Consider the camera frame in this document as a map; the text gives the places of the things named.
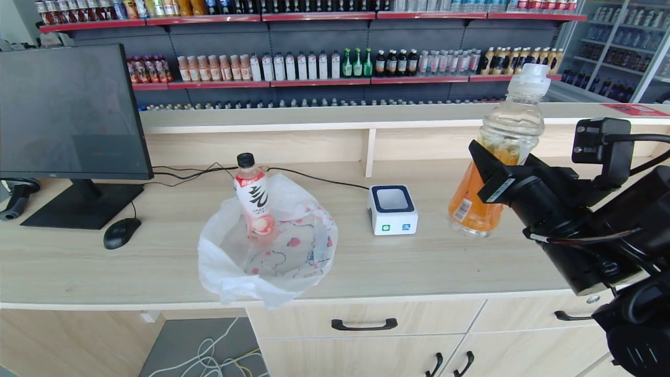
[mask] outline bottle cap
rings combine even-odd
[[[253,154],[242,153],[237,155],[237,166],[241,168],[250,168],[254,165],[256,165],[256,161],[254,161]]]
[[[521,74],[512,76],[507,91],[510,93],[523,93],[533,96],[544,96],[549,90],[551,79],[547,77],[549,67],[544,64],[523,65]]]

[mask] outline white plastic bag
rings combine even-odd
[[[268,181],[279,231],[271,245],[248,240],[242,205],[235,197],[221,203],[200,234],[200,281],[223,304],[251,296],[268,309],[277,308],[319,283],[332,265],[338,230],[330,214],[284,175]]]

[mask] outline black handle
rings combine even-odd
[[[474,363],[474,354],[472,353],[472,351],[467,351],[465,355],[468,356],[468,363],[467,365],[465,365],[465,368],[463,368],[463,372],[459,372],[458,369],[454,370],[454,377],[462,377],[465,374],[465,372],[467,372],[468,369],[470,369],[472,363]]]
[[[378,330],[390,330],[398,327],[398,320],[395,318],[387,318],[386,324],[380,327],[348,327],[344,325],[341,319],[333,319],[330,322],[330,326],[335,330],[340,331],[378,331]]]
[[[435,366],[435,369],[433,369],[433,372],[431,373],[429,370],[425,371],[425,377],[435,377],[435,374],[438,372],[438,369],[440,366],[442,366],[442,362],[444,361],[442,354],[441,353],[436,353],[435,357],[438,359],[438,364]]]
[[[556,316],[556,319],[559,319],[560,321],[586,321],[588,319],[593,319],[593,317],[588,316],[588,317],[572,317],[571,315],[568,315],[566,312],[559,310],[553,312],[553,314]]]

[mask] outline barcode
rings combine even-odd
[[[471,201],[469,201],[468,199],[463,199],[461,205],[458,207],[458,210],[456,211],[456,213],[454,213],[454,217],[456,218],[456,220],[463,221],[463,219],[465,219],[465,215],[468,214],[471,205],[472,205]]]

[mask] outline computer mouse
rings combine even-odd
[[[105,249],[113,250],[127,244],[140,225],[142,225],[142,221],[137,218],[119,220],[110,225],[103,237]]]

